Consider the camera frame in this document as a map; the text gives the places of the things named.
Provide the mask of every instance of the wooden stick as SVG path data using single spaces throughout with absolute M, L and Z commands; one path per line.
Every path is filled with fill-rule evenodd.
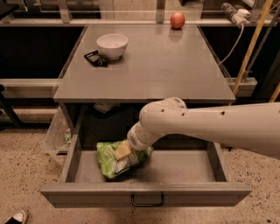
M 248 50 L 246 52 L 246 55 L 245 55 L 245 58 L 242 62 L 242 65 L 241 65 L 241 68 L 240 68 L 240 71 L 238 73 L 238 76 L 236 78 L 236 81 L 235 81 L 235 84 L 234 84 L 234 95 L 236 96 L 237 95 L 237 92 L 238 92 L 238 87 L 242 81 L 242 76 L 245 72 L 245 69 L 246 69 L 246 66 L 249 62 L 249 59 L 251 57 L 251 54 L 254 50 L 254 47 L 256 45 L 256 41 L 260 35 L 260 32 L 263 28 L 263 24 L 264 24 L 264 20 L 266 19 L 266 17 L 268 16 L 269 12 L 270 12 L 270 6 L 272 5 L 273 3 L 273 0 L 267 0 L 262 8 L 262 15 L 261 17 L 259 18 L 258 22 L 257 22 L 257 26 L 255 28 L 255 32 L 254 32 L 254 35 L 251 39 L 251 42 L 248 46 Z
M 278 83 L 278 86 L 276 87 L 276 89 L 275 89 L 273 95 L 271 96 L 269 102 L 274 102 L 279 94 L 280 94 L 280 82 Z

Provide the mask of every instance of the green chip bag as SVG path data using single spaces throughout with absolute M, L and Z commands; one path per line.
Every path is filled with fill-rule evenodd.
M 118 148 L 122 141 L 114 143 L 98 143 L 97 153 L 98 162 L 101 166 L 102 174 L 108 178 L 113 179 L 131 167 L 140 165 L 143 161 L 150 157 L 153 148 L 148 147 L 146 150 L 132 150 L 132 152 L 120 160 L 116 160 L 114 151 Z

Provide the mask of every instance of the bowl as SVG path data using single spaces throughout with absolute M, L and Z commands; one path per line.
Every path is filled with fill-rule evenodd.
M 107 34 L 99 37 L 96 43 L 99 54 L 111 60 L 118 60 L 124 54 L 129 40 L 121 34 Z

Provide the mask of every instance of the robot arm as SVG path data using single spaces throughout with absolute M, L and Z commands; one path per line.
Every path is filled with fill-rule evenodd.
M 168 134 L 280 154 L 280 103 L 188 109 L 179 98 L 155 101 L 142 108 L 128 140 L 143 150 Z

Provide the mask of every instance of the gray countertop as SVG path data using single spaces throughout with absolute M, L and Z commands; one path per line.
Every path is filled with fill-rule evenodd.
M 120 33 L 124 55 L 94 67 L 84 55 L 96 40 Z M 56 102 L 147 102 L 168 97 L 188 102 L 228 103 L 235 97 L 196 25 L 175 31 L 168 24 L 91 24 L 54 96 Z

